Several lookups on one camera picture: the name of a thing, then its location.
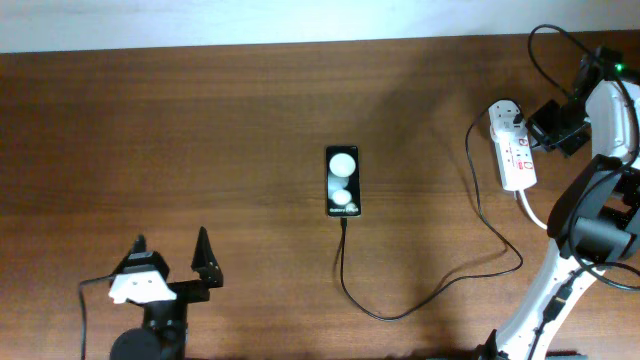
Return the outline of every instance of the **white wall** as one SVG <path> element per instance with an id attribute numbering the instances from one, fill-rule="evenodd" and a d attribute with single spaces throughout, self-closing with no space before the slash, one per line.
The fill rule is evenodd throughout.
<path id="1" fill-rule="evenodd" d="M 637 29 L 638 0 L 0 0 L 0 52 Z"/>

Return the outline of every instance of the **black cord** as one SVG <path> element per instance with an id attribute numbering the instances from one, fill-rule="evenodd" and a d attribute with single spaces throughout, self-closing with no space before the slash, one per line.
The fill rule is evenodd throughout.
<path id="1" fill-rule="evenodd" d="M 565 88 L 562 87 L 562 85 L 558 84 L 555 80 L 553 80 L 551 78 L 551 76 L 547 75 L 546 72 L 544 72 L 544 70 L 542 70 L 542 68 L 540 67 L 540 64 L 538 64 L 538 61 L 536 60 L 535 56 L 533 55 L 533 48 L 532 48 L 532 44 L 533 44 L 533 37 L 535 34 L 537 34 L 538 30 L 540 29 L 552 29 L 555 30 L 565 36 L 568 35 L 568 33 L 555 25 L 549 25 L 549 24 L 543 24 L 543 25 L 539 25 L 536 26 L 532 31 L 531 34 L 529 34 L 529 38 L 527 39 L 527 51 L 529 52 L 529 59 L 531 60 L 531 63 L 533 64 L 533 66 L 536 68 L 536 70 L 538 70 L 538 72 L 540 73 L 540 75 L 542 75 L 545 79 L 547 79 L 547 81 L 553 85 L 556 89 L 560 90 L 566 97 L 568 97 L 569 99 L 573 98 L 573 95 L 567 91 Z M 569 40 L 571 40 L 576 46 L 578 46 L 580 49 L 582 49 L 582 51 L 589 53 L 589 49 L 587 49 L 586 46 L 584 46 L 580 41 L 578 41 L 577 39 L 575 39 L 573 36 L 569 35 Z"/>
<path id="2" fill-rule="evenodd" d="M 80 298 L 80 309 L 82 310 L 82 344 L 80 347 L 80 359 L 84 360 L 87 356 L 87 307 L 84 302 L 84 294 L 82 289 L 87 285 L 97 284 L 104 281 L 110 281 L 115 278 L 114 275 L 103 276 L 91 280 L 85 280 L 78 284 L 78 297 Z"/>
<path id="3" fill-rule="evenodd" d="M 530 55 L 530 57 L 532 56 L 532 54 L 531 54 L 531 40 L 532 40 L 533 36 L 535 35 L 535 33 L 538 30 L 545 29 L 545 28 L 546 29 L 555 30 L 555 31 L 559 32 L 561 35 L 563 35 L 565 38 L 567 38 L 569 41 L 571 41 L 573 44 L 575 44 L 578 48 L 580 48 L 585 54 L 587 54 L 589 56 L 589 58 L 590 58 L 590 61 L 595 61 L 595 62 L 599 63 L 600 65 L 604 65 L 604 61 L 602 59 L 600 59 L 598 56 L 596 56 L 591 50 L 589 50 L 578 39 L 573 37 L 571 34 L 569 34 L 564 29 L 562 29 L 562 28 L 560 28 L 558 26 L 549 25 L 549 24 L 543 24 L 543 25 L 536 26 L 533 29 L 533 31 L 531 31 L 531 34 L 529 35 L 529 50 L 530 50 L 529 51 L 529 55 Z M 541 69 L 539 69 L 539 66 L 537 65 L 537 62 L 535 62 L 535 59 L 532 58 L 531 61 L 533 62 L 533 65 L 541 72 L 541 74 L 547 80 L 549 80 L 549 82 L 552 85 L 554 85 L 556 87 L 559 87 L 558 83 L 553 81 L 553 79 L 551 79 L 547 74 L 545 74 Z M 618 74 L 616 74 L 615 72 L 612 72 L 611 75 L 613 76 L 614 81 L 616 82 L 616 84 L 620 88 L 620 91 L 622 92 L 622 97 L 624 98 L 624 101 L 625 101 L 625 106 L 626 106 L 627 110 L 629 111 L 629 114 L 631 115 L 631 123 L 632 123 L 632 126 L 633 126 L 634 133 L 636 135 L 636 148 L 633 151 L 630 152 L 631 159 L 628 162 L 626 162 L 625 164 L 623 164 L 621 167 L 619 167 L 615 171 L 612 171 L 611 173 L 609 173 L 608 175 L 604 176 L 602 179 L 597 181 L 589 189 L 587 189 L 587 191 L 585 191 L 584 195 L 582 195 L 580 197 L 580 199 L 578 199 L 576 207 L 574 208 L 574 210 L 573 210 L 573 212 L 571 213 L 571 216 L 570 216 L 569 228 L 567 230 L 567 241 L 569 243 L 569 249 L 571 250 L 571 255 L 573 255 L 573 257 L 576 258 L 576 261 L 578 262 L 578 264 L 580 265 L 580 267 L 584 271 L 588 272 L 589 274 L 591 274 L 593 277 L 595 277 L 599 281 L 601 281 L 601 282 L 603 282 L 603 283 L 605 283 L 605 284 L 607 284 L 609 286 L 615 287 L 617 289 L 627 290 L 627 291 L 640 291 L 640 286 L 632 286 L 632 285 L 627 285 L 627 284 L 620 283 L 620 282 L 617 282 L 617 281 L 613 281 L 613 280 L 611 280 L 611 279 L 609 279 L 609 278 L 607 278 L 605 276 L 602 276 L 602 275 L 596 273 L 595 271 L 593 271 L 592 267 L 590 267 L 590 265 L 585 263 L 585 261 L 582 259 L 582 256 L 580 256 L 580 254 L 578 254 L 578 251 L 576 250 L 575 239 L 572 236 L 573 230 L 575 229 L 575 225 L 576 225 L 576 222 L 578 220 L 577 219 L 577 212 L 578 212 L 578 209 L 580 208 L 580 206 L 582 205 L 582 203 L 584 202 L 584 200 L 591 194 L 591 192 L 596 187 L 598 187 L 601 184 L 603 184 L 604 182 L 610 180 L 614 176 L 617 176 L 617 175 L 622 174 L 623 172 L 629 170 L 631 168 L 631 165 L 633 165 L 633 163 L 638 158 L 638 152 L 640 151 L 640 148 L 639 148 L 639 146 L 640 146 L 640 128 L 638 126 L 638 116 L 637 116 L 637 113 L 635 111 L 634 102 L 631 99 L 631 96 L 629 95 L 629 92 L 627 91 L 627 88 L 622 83 L 622 80 L 620 79 Z M 640 271 L 638 271 L 635 268 L 632 268 L 633 270 L 629 270 L 625 266 L 616 266 L 616 267 L 623 268 L 623 269 L 625 269 L 627 271 L 633 272 L 633 273 L 638 274 L 640 276 Z"/>
<path id="4" fill-rule="evenodd" d="M 469 151 L 469 134 L 471 133 L 471 130 L 473 129 L 474 126 L 476 126 L 476 124 L 489 111 L 489 108 L 491 108 L 491 106 L 493 106 L 493 104 L 495 104 L 496 102 L 498 102 L 500 100 L 513 101 L 516 104 L 516 106 L 518 107 L 518 111 L 520 111 L 520 113 L 522 113 L 522 109 L 520 108 L 520 105 L 518 105 L 518 103 L 516 101 L 512 100 L 512 99 L 503 98 L 503 99 L 498 99 L 498 100 L 494 101 L 490 106 L 488 106 L 486 109 L 484 109 L 482 111 L 482 113 L 480 113 L 480 115 L 478 115 L 478 117 L 471 123 L 471 126 L 469 126 L 469 130 L 467 130 L 467 134 L 465 136 L 464 144 L 465 144 L 465 149 L 466 149 L 466 152 L 467 152 L 467 159 L 469 160 L 469 167 L 471 168 L 471 175 L 473 176 L 473 184 L 474 184 L 475 190 L 476 190 L 476 199 L 477 199 L 477 203 L 478 203 L 478 216 L 480 217 L 480 219 L 482 219 L 482 222 L 489 228 L 489 230 L 491 230 L 505 245 L 507 245 L 509 248 L 511 248 L 511 250 L 513 250 L 513 252 L 518 256 L 518 259 L 519 259 L 518 265 L 514 266 L 511 269 L 500 271 L 500 272 L 495 272 L 495 273 L 480 274 L 480 275 L 466 275 L 466 276 L 457 277 L 457 278 L 447 282 L 443 286 L 439 287 L 438 289 L 436 289 L 429 296 L 427 296 L 427 298 L 425 298 L 424 300 L 422 300 L 421 302 L 419 302 L 417 305 L 413 306 L 412 308 L 406 310 L 405 312 L 403 312 L 403 313 L 401 313 L 399 315 L 396 315 L 396 316 L 379 316 L 379 315 L 376 315 L 376 314 L 372 313 L 371 311 L 367 310 L 362 305 L 360 305 L 358 303 L 358 301 L 356 301 L 356 299 L 354 299 L 353 296 L 351 296 L 351 294 L 349 293 L 349 290 L 347 290 L 347 286 L 345 285 L 345 282 L 344 282 L 344 253 L 345 253 L 345 244 L 346 244 L 346 238 L 347 238 L 347 219 L 346 218 L 341 218 L 340 219 L 340 226 L 342 228 L 342 236 L 340 238 L 340 247 L 338 248 L 338 251 L 340 251 L 340 284 L 342 285 L 342 290 L 344 291 L 345 295 L 347 295 L 347 297 L 349 298 L 351 303 L 353 303 L 353 305 L 355 305 L 363 313 L 371 316 L 372 318 L 374 318 L 376 320 L 380 320 L 380 321 L 391 322 L 391 321 L 401 320 L 401 319 L 411 315 L 411 313 L 419 310 L 421 307 L 427 305 L 429 302 L 431 302 L 433 299 L 435 299 L 438 295 L 442 294 L 449 286 L 455 284 L 458 281 L 466 280 L 466 279 L 492 278 L 492 277 L 511 274 L 511 273 L 517 271 L 518 269 L 520 269 L 522 267 L 522 265 L 524 264 L 524 259 L 522 257 L 522 254 L 520 254 L 520 252 L 502 234 L 500 234 L 500 232 L 498 232 L 498 230 L 496 230 L 489 223 L 489 220 L 487 220 L 487 218 L 484 215 L 484 211 L 482 210 L 482 205 L 480 203 L 480 190 L 479 190 L 479 187 L 478 187 L 478 179 L 476 177 L 475 168 L 473 167 L 473 161 L 471 160 L 471 153 Z"/>
<path id="5" fill-rule="evenodd" d="M 538 346 L 538 341 L 540 341 L 540 336 L 544 332 L 545 325 L 547 325 L 547 322 L 543 320 L 542 324 L 540 324 L 540 326 L 536 329 L 536 337 L 535 339 L 533 339 L 533 345 L 531 345 L 531 350 L 529 350 L 529 357 L 527 358 L 527 360 L 533 359 L 533 354 L 535 354 L 536 352 L 536 346 Z"/>

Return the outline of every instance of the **white power strip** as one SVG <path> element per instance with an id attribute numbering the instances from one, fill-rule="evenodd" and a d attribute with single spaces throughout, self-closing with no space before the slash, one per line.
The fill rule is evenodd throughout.
<path id="1" fill-rule="evenodd" d="M 538 180 L 527 129 L 516 104 L 508 100 L 498 101 L 489 108 L 489 117 L 502 187 L 508 191 L 518 191 L 535 185 Z"/>

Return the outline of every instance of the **smartphone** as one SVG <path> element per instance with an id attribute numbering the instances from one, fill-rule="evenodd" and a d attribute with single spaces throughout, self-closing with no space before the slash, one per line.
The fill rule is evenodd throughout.
<path id="1" fill-rule="evenodd" d="M 326 149 L 327 215 L 357 217 L 360 202 L 360 161 L 358 147 L 328 146 Z"/>

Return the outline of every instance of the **wood grain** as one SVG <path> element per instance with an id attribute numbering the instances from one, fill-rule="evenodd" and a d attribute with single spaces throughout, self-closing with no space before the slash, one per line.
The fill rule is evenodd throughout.
<path id="1" fill-rule="evenodd" d="M 579 37 L 640 66 L 639 32 Z M 495 98 L 519 99 L 526 113 L 561 99 L 525 45 L 485 36 L 1 55 L 0 355 L 77 357 L 77 283 L 111 272 L 138 233 L 171 280 L 194 278 L 201 225 L 226 284 L 189 308 L 191 357 L 384 358 L 483 343 L 516 309 L 547 247 L 501 190 L 488 120 L 471 139 L 482 201 L 525 266 L 460 283 L 398 323 L 366 317 L 337 287 L 324 147 L 360 147 L 363 216 L 350 222 L 346 277 L 365 306 L 394 314 L 452 269 L 513 266 L 511 253 L 471 265 L 503 247 L 475 215 L 463 139 Z M 575 48 L 544 35 L 536 51 L 570 83 Z M 589 146 L 570 159 L 534 154 L 529 200 L 540 216 L 589 156 Z M 87 301 L 89 358 L 107 358 L 142 314 L 110 304 L 105 286 Z M 635 358 L 639 305 L 595 285 L 552 349 Z"/>

